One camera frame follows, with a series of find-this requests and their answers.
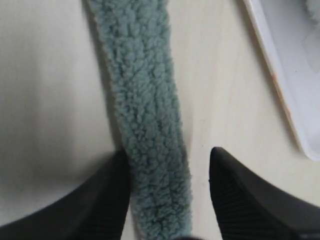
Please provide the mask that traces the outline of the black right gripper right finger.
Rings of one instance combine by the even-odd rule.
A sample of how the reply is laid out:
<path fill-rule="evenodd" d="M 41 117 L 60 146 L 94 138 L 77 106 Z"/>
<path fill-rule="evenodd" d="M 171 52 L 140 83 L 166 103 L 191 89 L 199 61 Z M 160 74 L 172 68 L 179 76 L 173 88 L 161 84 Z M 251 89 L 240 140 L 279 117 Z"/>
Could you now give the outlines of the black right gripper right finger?
<path fill-rule="evenodd" d="M 267 182 L 222 147 L 210 152 L 209 188 L 224 240 L 318 240 L 320 208 Z"/>

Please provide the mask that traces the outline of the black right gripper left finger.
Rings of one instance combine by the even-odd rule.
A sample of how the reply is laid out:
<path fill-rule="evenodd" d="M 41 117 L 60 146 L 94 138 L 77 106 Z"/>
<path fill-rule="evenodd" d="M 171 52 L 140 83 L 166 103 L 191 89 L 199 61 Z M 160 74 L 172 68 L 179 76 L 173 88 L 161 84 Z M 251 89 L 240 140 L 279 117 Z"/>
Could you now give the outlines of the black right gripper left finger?
<path fill-rule="evenodd" d="M 116 152 L 74 191 L 0 228 L 2 240 L 119 240 L 131 194 L 128 157 Z"/>

